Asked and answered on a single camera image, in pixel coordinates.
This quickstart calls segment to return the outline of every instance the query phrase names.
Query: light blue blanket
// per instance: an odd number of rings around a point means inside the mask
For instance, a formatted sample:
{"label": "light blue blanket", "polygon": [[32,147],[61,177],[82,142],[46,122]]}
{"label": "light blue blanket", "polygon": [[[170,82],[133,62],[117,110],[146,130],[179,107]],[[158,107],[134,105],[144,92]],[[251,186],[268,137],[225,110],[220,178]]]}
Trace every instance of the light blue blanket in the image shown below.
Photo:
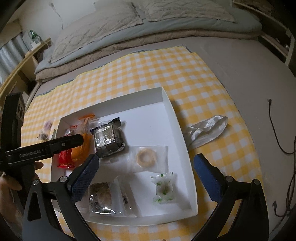
{"label": "light blue blanket", "polygon": [[149,34],[185,29],[209,29],[234,33],[248,33],[261,30],[261,23],[251,13],[232,7],[225,7],[225,9],[232,14],[235,23],[211,18],[171,18],[158,22],[148,22],[144,19],[144,23],[141,25],[136,25],[110,34],[101,40],[94,41],[78,49],[54,63],[48,63],[49,58],[45,58],[37,66],[35,74],[44,69],[61,66],[85,54],[96,51],[97,49]]}

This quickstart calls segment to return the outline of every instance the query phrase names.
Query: gingham fabric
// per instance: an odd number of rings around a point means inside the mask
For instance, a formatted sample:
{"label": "gingham fabric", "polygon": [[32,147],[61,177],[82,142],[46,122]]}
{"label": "gingham fabric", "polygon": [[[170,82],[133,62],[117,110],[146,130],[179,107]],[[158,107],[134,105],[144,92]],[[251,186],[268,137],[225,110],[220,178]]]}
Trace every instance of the gingham fabric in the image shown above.
{"label": "gingham fabric", "polygon": [[[126,55],[95,70],[78,75],[73,81],[36,97],[25,114],[22,146],[37,143],[46,120],[54,118],[57,129],[61,117],[99,102],[135,91],[162,86],[167,92],[181,128],[212,117],[225,115],[229,122],[220,137],[189,153],[192,160],[203,153],[213,166],[236,180],[261,180],[259,160],[248,129],[228,93],[203,60],[184,47],[173,47]],[[37,171],[42,182],[50,181],[51,159]],[[146,227],[117,227],[90,223],[101,240],[191,240],[214,210],[199,178],[195,175],[198,215],[174,223]],[[237,211],[236,203],[222,233]],[[58,214],[67,234],[65,220]]]}

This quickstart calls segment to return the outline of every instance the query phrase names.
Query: human hand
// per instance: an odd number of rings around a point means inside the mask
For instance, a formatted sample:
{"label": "human hand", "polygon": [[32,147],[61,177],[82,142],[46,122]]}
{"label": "human hand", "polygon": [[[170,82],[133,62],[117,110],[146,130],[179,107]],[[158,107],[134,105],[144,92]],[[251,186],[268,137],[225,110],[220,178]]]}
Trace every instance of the human hand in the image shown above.
{"label": "human hand", "polygon": [[[38,170],[43,167],[43,163],[36,161],[34,166],[35,170]],[[33,180],[36,179],[39,179],[39,177],[35,173]],[[17,223],[17,207],[13,203],[9,188],[20,191],[22,186],[11,176],[3,174],[0,177],[0,213],[7,222]]]}

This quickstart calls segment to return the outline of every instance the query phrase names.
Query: black cable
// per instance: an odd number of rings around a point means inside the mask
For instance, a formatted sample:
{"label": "black cable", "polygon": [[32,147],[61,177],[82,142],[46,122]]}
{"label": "black cable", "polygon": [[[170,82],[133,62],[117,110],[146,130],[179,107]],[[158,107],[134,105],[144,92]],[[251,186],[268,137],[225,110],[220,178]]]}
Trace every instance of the black cable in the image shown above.
{"label": "black cable", "polygon": [[285,210],[284,214],[283,215],[279,215],[279,214],[276,213],[276,208],[277,208],[276,201],[274,201],[274,203],[272,204],[272,207],[274,208],[274,214],[277,217],[281,218],[281,220],[278,222],[278,224],[272,230],[272,231],[274,231],[276,228],[279,227],[279,225],[284,220],[284,218],[286,216],[288,216],[290,214],[290,212],[291,212],[291,203],[292,203],[292,198],[293,198],[293,195],[294,195],[295,178],[296,178],[296,136],[294,138],[294,151],[293,152],[286,152],[286,151],[284,151],[284,149],[281,147],[281,145],[279,143],[279,140],[278,140],[277,135],[276,135],[276,131],[274,129],[274,124],[273,124],[272,119],[271,119],[271,114],[270,114],[271,99],[268,100],[268,104],[269,104],[269,119],[270,119],[270,122],[271,122],[271,125],[272,125],[272,129],[274,130],[274,135],[275,135],[275,138],[276,138],[276,141],[277,141],[277,144],[278,144],[279,148],[281,149],[281,151],[283,153],[285,153],[287,155],[294,155],[293,175],[292,175],[292,178],[291,178],[291,181],[289,183],[288,190],[287,190],[287,195],[286,195],[286,210]]}

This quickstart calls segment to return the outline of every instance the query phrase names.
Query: gray curtain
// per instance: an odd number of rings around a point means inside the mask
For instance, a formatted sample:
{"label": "gray curtain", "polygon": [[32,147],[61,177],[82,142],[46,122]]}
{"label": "gray curtain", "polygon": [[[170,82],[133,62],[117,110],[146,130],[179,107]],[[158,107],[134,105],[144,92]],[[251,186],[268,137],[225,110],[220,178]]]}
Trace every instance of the gray curtain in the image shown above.
{"label": "gray curtain", "polygon": [[6,78],[14,68],[22,61],[28,49],[22,40],[22,34],[8,41],[0,49],[0,85],[3,85]]}

